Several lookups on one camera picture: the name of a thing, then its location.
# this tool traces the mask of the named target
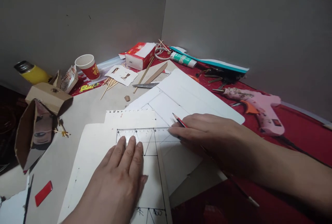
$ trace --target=paper cup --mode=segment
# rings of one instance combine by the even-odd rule
[[[84,54],[75,60],[75,65],[90,79],[97,80],[100,77],[94,57],[91,54]]]

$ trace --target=scissors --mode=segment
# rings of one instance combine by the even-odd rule
[[[154,88],[158,84],[159,84],[159,82],[158,83],[149,83],[149,84],[136,84],[136,85],[133,85],[133,87],[151,89],[151,88]]]

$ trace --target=pencil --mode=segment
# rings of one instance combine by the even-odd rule
[[[185,125],[185,123],[177,116],[173,113],[175,119],[181,124],[182,127],[188,128],[188,126]]]
[[[188,126],[185,125],[185,123],[173,113],[175,119],[181,124],[182,127],[184,128],[188,128]],[[211,153],[204,148],[202,145],[200,145],[201,148],[204,150],[204,152],[211,158],[211,160],[218,166],[217,161],[214,159],[214,157],[211,155]],[[259,207],[259,204],[251,197],[249,196],[233,179],[231,175],[228,175],[227,173],[225,173],[221,168],[219,168],[227,177],[228,179],[233,183],[233,185],[241,192],[241,194],[247,198],[247,200],[253,204],[255,207]]]

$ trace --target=glue gun trigger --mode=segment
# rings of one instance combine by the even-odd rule
[[[250,103],[247,101],[241,100],[241,103],[244,103],[246,105],[246,114],[252,113],[252,114],[259,114],[259,111]]]

